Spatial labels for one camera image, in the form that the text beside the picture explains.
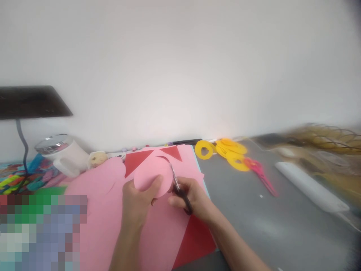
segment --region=white wall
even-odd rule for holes
[[[0,85],[53,85],[71,118],[25,120],[32,148],[87,150],[361,121],[361,23],[341,0],[0,0]],[[0,161],[20,160],[13,121]]]

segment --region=white mug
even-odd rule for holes
[[[77,177],[87,169],[89,154],[67,134],[48,137],[39,142],[35,149],[43,157],[53,161],[53,165],[69,177]]]

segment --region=pixelated area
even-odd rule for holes
[[[77,271],[85,195],[0,195],[1,271]]]

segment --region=silver lid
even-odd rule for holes
[[[40,154],[53,154],[65,149],[73,142],[67,134],[58,134],[40,141],[35,150]]]

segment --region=black cable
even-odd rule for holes
[[[20,189],[23,187],[26,179],[28,178],[29,176],[29,173],[27,171],[27,165],[26,165],[26,158],[27,158],[27,153],[29,151],[29,146],[27,145],[26,143],[26,140],[24,138],[24,135],[23,135],[23,131],[21,130],[21,124],[20,124],[20,120],[19,119],[16,119],[16,128],[18,130],[18,134],[19,134],[19,137],[21,139],[21,142],[23,143],[24,145],[24,148],[25,148],[25,153],[24,153],[24,158],[23,158],[23,164],[24,164],[24,169],[25,169],[25,176],[24,176],[24,179],[21,181],[19,187],[17,188],[17,190],[15,191],[15,195],[19,193]]]

